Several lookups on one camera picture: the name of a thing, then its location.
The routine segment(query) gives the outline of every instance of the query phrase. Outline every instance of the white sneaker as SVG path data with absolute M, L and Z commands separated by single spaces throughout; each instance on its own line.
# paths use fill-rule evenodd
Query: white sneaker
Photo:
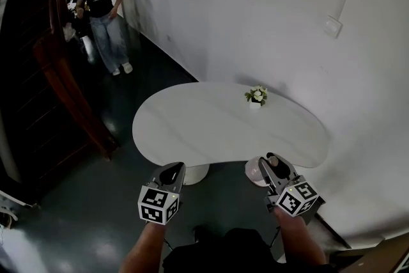
M 123 66 L 123 70 L 125 71 L 126 74 L 129 74 L 130 72 L 132 72 L 134 69 L 132 68 L 132 65 L 128 62 L 125 64 L 122 64 Z

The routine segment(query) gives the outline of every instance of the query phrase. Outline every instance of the white table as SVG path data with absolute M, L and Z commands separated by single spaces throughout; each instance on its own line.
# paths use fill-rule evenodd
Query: white table
M 314 168 L 327 157 L 328 141 L 310 112 L 274 93 L 251 109 L 251 87 L 198 82 L 159 91 L 138 109 L 136 147 L 157 165 L 184 162 L 185 184 L 202 180 L 209 164 L 249 160 L 274 152 L 293 165 Z

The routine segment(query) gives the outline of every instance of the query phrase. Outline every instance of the gray floor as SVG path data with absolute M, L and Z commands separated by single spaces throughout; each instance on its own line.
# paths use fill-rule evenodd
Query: gray floor
M 105 74 L 100 59 L 88 47 L 90 61 L 100 73 L 100 115 L 121 143 L 106 162 L 89 155 L 42 199 L 41 209 L 28 211 L 15 229 L 3 230 L 0 259 L 10 272 L 117 272 L 134 245 L 144 222 L 137 199 L 155 165 L 132 140 L 132 120 L 151 94 L 174 84 L 190 82 L 177 66 L 155 48 L 142 43 L 134 31 L 128 49 L 134 72 L 118 77 Z M 183 205 L 167 227 L 173 246 L 192 243 L 192 229 L 207 224 L 217 233 L 231 228 L 254 228 L 270 243 L 277 226 L 263 205 L 266 189 L 250 183 L 244 162 L 214 164 L 199 184 L 183 188 Z M 272 248 L 282 255 L 281 241 Z M 162 256 L 169 254 L 164 246 Z

